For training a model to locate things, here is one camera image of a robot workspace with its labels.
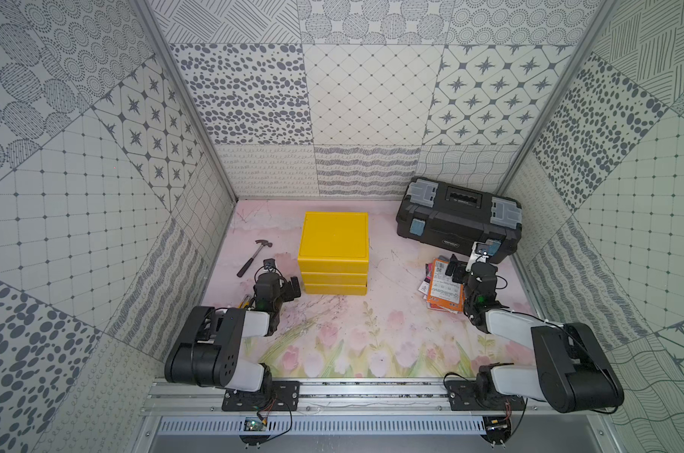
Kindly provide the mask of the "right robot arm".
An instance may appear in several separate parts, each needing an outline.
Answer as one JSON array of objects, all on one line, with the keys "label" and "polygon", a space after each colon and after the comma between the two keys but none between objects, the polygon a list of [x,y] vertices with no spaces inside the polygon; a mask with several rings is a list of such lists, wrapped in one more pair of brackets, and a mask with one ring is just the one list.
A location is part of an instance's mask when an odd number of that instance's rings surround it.
[{"label": "right robot arm", "polygon": [[615,413],[624,391],[590,326],[512,310],[497,299],[497,272],[483,257],[461,262],[451,256],[445,268],[445,275],[462,285],[463,313],[472,326],[530,350],[535,360],[533,365],[480,367],[472,390],[477,404],[493,409],[527,398],[559,413]]}]

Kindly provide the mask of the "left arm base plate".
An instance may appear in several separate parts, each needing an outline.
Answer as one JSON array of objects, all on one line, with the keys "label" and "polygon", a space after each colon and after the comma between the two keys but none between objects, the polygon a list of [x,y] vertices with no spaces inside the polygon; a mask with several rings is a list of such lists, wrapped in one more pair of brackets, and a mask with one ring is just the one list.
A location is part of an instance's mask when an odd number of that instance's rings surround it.
[{"label": "left arm base plate", "polygon": [[225,413],[296,411],[299,396],[300,381],[270,381],[257,392],[227,390],[221,408]]}]

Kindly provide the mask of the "yellow drawer cabinet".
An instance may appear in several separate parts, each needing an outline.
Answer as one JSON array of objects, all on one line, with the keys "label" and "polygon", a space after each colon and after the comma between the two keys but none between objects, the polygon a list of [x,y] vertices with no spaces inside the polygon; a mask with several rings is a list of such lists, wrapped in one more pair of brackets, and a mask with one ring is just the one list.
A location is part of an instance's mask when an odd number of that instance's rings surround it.
[{"label": "yellow drawer cabinet", "polygon": [[370,269],[368,214],[308,211],[297,262],[307,294],[364,296]]}]

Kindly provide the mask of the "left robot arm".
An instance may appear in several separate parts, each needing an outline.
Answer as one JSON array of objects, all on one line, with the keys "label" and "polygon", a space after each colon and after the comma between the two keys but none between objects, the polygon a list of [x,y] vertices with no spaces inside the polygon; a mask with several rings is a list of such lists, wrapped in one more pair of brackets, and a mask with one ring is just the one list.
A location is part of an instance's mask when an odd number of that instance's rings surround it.
[{"label": "left robot arm", "polygon": [[253,290],[249,308],[200,306],[191,311],[166,359],[166,381],[270,397],[270,369],[243,359],[242,343],[272,336],[283,304],[299,298],[302,289],[297,277],[286,279],[267,268]]}]

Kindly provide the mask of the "pink seed bag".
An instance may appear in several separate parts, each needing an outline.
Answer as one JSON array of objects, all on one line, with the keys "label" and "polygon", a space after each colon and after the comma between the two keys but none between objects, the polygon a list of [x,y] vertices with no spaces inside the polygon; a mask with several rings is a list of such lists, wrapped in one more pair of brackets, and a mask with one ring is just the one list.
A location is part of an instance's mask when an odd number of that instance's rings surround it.
[{"label": "pink seed bag", "polygon": [[433,265],[431,263],[425,264],[425,278],[419,288],[417,289],[425,297],[429,294],[430,283],[432,281]]}]

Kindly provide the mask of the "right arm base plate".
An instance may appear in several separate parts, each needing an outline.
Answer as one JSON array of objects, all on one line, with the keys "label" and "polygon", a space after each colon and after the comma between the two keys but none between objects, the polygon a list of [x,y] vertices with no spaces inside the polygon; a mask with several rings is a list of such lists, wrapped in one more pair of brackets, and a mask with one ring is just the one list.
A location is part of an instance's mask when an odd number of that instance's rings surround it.
[{"label": "right arm base plate", "polygon": [[524,398],[484,391],[475,382],[464,379],[444,381],[443,386],[452,411],[522,411],[525,404]]}]

